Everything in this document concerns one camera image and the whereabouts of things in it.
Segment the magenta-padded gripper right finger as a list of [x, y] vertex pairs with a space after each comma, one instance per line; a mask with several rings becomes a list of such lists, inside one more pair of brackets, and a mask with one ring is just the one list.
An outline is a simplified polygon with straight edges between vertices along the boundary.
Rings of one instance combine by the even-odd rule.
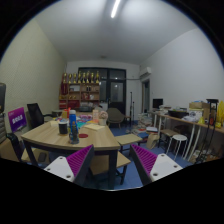
[[156, 155], [134, 144], [130, 146], [130, 153], [143, 186], [182, 169], [164, 153]]

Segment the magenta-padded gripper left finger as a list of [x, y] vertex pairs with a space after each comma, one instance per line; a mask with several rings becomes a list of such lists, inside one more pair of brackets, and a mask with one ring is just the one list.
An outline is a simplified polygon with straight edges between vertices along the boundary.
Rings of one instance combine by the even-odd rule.
[[68, 157], [59, 156], [45, 168], [45, 171], [82, 186], [93, 157], [94, 146], [89, 145]]

